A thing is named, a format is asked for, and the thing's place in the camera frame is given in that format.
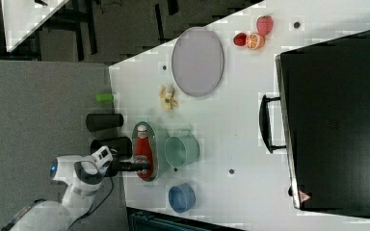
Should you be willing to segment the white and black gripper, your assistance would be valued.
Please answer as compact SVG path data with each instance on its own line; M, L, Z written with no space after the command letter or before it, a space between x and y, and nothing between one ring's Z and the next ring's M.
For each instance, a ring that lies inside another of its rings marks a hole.
M92 157L96 167L104 177L114 177L118 174L116 159L108 146L101 146L92 154ZM121 166L119 171L148 171L150 167L148 163L119 162L119 165Z

